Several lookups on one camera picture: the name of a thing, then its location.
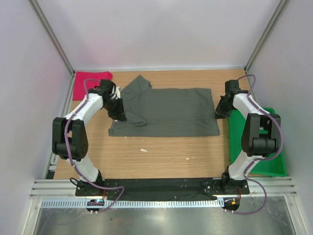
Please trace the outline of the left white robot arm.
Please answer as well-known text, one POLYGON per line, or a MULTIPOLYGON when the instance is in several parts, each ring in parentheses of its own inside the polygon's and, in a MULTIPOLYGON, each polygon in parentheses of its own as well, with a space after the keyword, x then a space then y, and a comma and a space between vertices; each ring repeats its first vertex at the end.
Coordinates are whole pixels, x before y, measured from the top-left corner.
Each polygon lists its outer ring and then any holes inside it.
POLYGON ((88 156, 89 142, 86 126, 101 109, 114 121, 126 121, 120 88, 110 80, 101 79, 99 85, 87 88, 79 105, 64 117, 56 117, 52 123, 52 152, 66 160, 79 175, 76 188, 88 195, 98 196, 104 188, 101 172, 88 156))

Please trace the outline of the grey t shirt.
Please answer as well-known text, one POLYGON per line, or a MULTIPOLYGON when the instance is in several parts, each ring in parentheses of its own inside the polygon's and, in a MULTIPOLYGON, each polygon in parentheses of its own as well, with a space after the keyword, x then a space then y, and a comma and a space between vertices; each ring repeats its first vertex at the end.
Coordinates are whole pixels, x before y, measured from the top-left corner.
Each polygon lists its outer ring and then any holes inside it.
POLYGON ((155 89, 139 75, 121 91, 126 121, 111 137, 213 137, 220 130, 210 89, 155 89))

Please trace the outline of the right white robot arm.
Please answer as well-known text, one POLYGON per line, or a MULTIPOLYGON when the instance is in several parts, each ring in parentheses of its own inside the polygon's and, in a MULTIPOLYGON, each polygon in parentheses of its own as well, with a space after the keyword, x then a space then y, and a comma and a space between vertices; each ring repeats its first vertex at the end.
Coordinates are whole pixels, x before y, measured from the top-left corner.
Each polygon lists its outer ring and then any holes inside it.
POLYGON ((225 119, 237 110, 245 118, 241 147, 234 163, 222 174, 221 191, 235 194, 247 187, 247 175, 260 161, 269 161, 269 155, 279 155, 282 150, 281 118, 265 111, 252 97, 250 91, 239 87, 239 80, 225 82, 225 95, 221 96, 215 110, 216 119, 225 119))

